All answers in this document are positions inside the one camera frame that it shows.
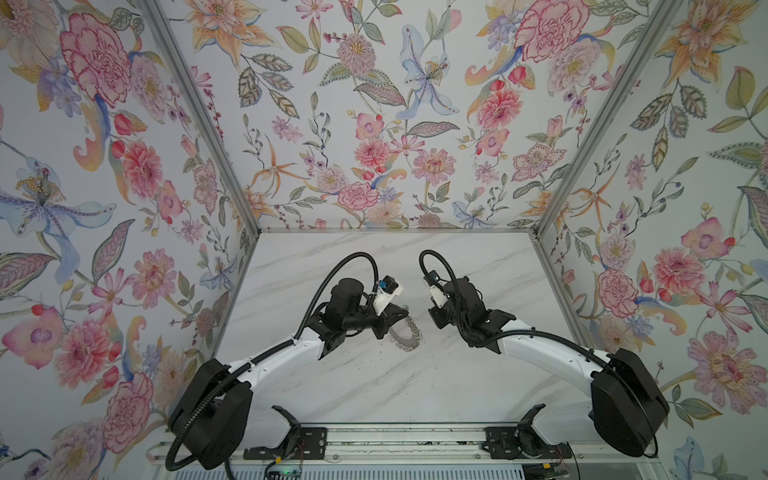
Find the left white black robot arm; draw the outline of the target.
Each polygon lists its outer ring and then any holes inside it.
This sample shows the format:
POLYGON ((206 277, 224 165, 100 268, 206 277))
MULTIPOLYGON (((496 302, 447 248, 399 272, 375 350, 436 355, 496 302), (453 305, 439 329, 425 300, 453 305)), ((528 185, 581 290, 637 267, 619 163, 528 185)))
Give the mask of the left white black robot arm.
POLYGON ((344 278, 332 288, 329 301, 312 299, 293 336, 229 364, 205 362, 170 416, 174 439, 166 469, 178 471, 193 463, 206 470, 228 467, 240 449, 262 451, 273 463, 295 456, 301 423, 284 407, 257 405, 257 395, 327 357, 355 334, 369 330, 383 339, 409 315, 393 302, 402 292, 391 276, 376 281, 370 292, 360 281, 344 278))

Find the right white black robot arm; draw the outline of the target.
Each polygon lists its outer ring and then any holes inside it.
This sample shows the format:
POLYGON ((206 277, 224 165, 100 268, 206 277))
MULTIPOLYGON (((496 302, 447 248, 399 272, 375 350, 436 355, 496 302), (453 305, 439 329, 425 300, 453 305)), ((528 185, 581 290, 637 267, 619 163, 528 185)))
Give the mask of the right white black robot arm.
POLYGON ((649 456, 670 407, 639 356, 627 348, 593 350, 538 330, 514 315, 488 309, 462 277, 424 277, 438 328, 452 325, 472 348, 525 361, 576 388, 583 399, 561 406, 531 407, 517 423, 521 443, 533 448, 602 442, 629 457, 649 456))

